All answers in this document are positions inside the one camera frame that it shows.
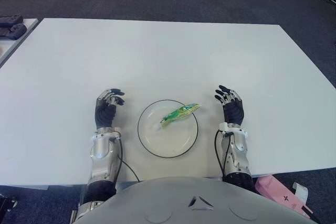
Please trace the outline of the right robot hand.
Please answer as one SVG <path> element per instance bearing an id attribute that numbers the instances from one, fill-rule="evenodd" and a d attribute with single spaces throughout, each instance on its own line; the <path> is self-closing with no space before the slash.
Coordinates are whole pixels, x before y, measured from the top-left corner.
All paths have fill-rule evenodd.
<path id="1" fill-rule="evenodd" d="M 221 103 L 224 121 L 228 124 L 242 125 L 244 120 L 243 101 L 232 89 L 219 85 L 214 97 Z"/>

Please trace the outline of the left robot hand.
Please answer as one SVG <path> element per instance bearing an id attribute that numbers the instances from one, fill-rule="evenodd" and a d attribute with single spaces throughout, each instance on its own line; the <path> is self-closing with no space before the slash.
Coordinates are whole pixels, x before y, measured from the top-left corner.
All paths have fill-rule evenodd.
<path id="1" fill-rule="evenodd" d="M 94 117 L 97 130 L 111 127 L 117 106 L 124 105 L 123 95 L 120 89 L 106 89 L 97 97 Z"/>

